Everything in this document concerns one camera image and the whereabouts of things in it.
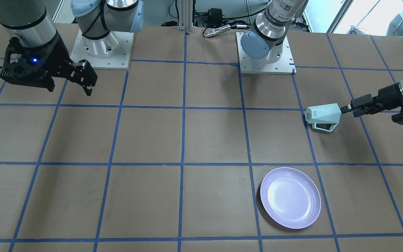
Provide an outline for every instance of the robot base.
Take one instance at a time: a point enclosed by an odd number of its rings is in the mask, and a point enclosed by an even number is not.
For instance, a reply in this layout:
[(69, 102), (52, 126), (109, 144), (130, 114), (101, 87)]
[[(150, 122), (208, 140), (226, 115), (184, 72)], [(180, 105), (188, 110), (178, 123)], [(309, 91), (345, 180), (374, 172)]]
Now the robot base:
[(82, 31), (79, 30), (74, 48), (72, 48), (72, 53), (70, 54), (71, 59), (74, 62), (86, 59), (90, 62), (93, 69), (128, 70), (134, 33), (117, 31), (114, 33), (119, 39), (120, 44), (118, 48), (113, 50), (113, 55), (107, 58), (96, 58), (86, 52)]
[(287, 37), (284, 40), (284, 51), (281, 58), (275, 63), (267, 63), (264, 59), (253, 59), (248, 56), (240, 45), (240, 39), (243, 33), (235, 34), (237, 42), (237, 53), (240, 62), (240, 73), (243, 74), (265, 74), (265, 75), (292, 75), (296, 73), (295, 63), (291, 55), (290, 46)]

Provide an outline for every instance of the plate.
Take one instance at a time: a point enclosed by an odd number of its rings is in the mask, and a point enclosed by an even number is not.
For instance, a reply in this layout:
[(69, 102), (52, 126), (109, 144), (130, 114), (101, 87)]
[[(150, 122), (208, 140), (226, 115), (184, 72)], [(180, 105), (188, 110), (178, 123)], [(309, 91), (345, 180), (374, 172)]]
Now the plate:
[(279, 224), (292, 229), (306, 228), (317, 220), (321, 197), (306, 174), (289, 167), (270, 171), (261, 184), (265, 210)]

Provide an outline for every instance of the qr code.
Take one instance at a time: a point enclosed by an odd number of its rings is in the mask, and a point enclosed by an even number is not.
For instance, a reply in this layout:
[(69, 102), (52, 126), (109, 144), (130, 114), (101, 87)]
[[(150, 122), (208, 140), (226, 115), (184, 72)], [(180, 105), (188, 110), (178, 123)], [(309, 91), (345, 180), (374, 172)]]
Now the qr code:
[(283, 7), (283, 10), (285, 10), (285, 11), (290, 11), (291, 7), (293, 7), (293, 6), (285, 5), (285, 6)]

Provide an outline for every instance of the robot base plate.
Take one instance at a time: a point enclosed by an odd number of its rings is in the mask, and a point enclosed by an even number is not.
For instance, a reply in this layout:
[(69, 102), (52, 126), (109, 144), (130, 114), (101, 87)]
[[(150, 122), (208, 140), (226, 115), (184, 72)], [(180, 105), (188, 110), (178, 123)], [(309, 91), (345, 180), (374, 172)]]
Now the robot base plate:
[(70, 53), (70, 57), (74, 62), (86, 59), (90, 62), (93, 69), (109, 69), (109, 70), (128, 70), (130, 64), (130, 57), (133, 46), (134, 33), (129, 32), (114, 32), (120, 41), (119, 48), (113, 56), (108, 58), (96, 58), (86, 52), (84, 42), (82, 39), (82, 31), (79, 30), (76, 42)]
[(240, 62), (240, 73), (242, 74), (265, 74), (265, 75), (291, 75), (296, 73), (295, 63), (291, 54), (287, 37), (284, 40), (284, 51), (280, 60), (275, 63), (266, 63), (262, 59), (253, 59), (248, 56), (240, 45), (243, 33), (235, 34), (237, 42), (237, 54)]

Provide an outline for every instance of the blue joint cap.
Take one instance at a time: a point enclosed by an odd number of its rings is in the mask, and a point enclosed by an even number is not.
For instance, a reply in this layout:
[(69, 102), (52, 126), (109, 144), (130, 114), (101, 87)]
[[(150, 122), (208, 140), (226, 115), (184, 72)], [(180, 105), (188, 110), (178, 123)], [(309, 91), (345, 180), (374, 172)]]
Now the blue joint cap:
[(252, 31), (243, 33), (240, 45), (243, 51), (253, 59), (262, 59), (270, 52), (265, 40)]
[(138, 6), (136, 7), (135, 18), (133, 19), (130, 32), (140, 32), (142, 30), (142, 25), (144, 24), (144, 13), (142, 13), (143, 6), (144, 2), (140, 0), (138, 2)]
[(100, 0), (72, 0), (71, 1), (72, 14), (76, 18), (80, 18), (81, 16), (85, 16), (86, 14), (93, 11), (95, 8), (99, 6), (99, 4)]

